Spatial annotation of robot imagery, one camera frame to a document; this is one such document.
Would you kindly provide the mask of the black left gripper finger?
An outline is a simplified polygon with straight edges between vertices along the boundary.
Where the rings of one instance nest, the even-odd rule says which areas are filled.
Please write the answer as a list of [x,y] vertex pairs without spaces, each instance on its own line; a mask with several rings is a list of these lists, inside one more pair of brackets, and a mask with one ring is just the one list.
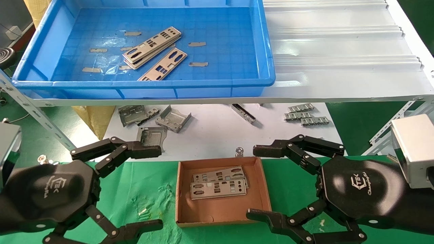
[[[99,227],[107,233],[107,236],[100,242],[101,244],[136,244],[140,236],[146,232],[161,230],[164,227],[160,219],[140,221],[126,224],[116,228],[95,205],[90,205],[85,209],[87,217],[95,221]],[[82,242],[64,237],[67,227],[58,225],[51,233],[43,238],[43,244],[82,244]]]
[[95,165],[95,172],[105,178],[127,159],[150,159],[162,155],[159,145],[144,146],[139,141],[124,141],[118,137],[104,139],[90,145],[75,148],[70,152],[73,160],[88,162],[98,157],[105,158]]

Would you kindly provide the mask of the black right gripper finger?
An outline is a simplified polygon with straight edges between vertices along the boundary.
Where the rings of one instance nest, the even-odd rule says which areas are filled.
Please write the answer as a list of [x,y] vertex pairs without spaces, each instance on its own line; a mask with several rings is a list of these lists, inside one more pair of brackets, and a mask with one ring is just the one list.
[[271,233],[290,237],[297,244],[362,244],[367,235],[355,221],[344,220],[346,231],[310,233],[303,225],[327,210],[327,202],[319,199],[291,216],[274,211],[249,208],[249,220],[265,222]]
[[253,154],[256,157],[276,159],[287,157],[311,175],[318,175],[321,163],[310,153],[333,158],[343,156],[344,150],[343,145],[335,142],[297,135],[287,140],[274,140],[271,145],[254,145]]

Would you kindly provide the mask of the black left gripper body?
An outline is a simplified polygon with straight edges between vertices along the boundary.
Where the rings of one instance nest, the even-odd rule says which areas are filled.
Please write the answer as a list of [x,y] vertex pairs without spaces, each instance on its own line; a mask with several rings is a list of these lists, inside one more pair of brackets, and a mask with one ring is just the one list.
[[82,224],[101,192],[96,172],[79,160],[12,170],[1,191],[1,234],[40,232]]

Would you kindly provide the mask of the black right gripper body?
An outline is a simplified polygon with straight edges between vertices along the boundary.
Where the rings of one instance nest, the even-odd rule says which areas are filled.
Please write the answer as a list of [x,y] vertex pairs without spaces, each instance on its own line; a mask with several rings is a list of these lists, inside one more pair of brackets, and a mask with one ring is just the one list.
[[433,190],[411,188],[397,164],[336,156],[322,165],[319,177],[321,195],[338,220],[433,234]]

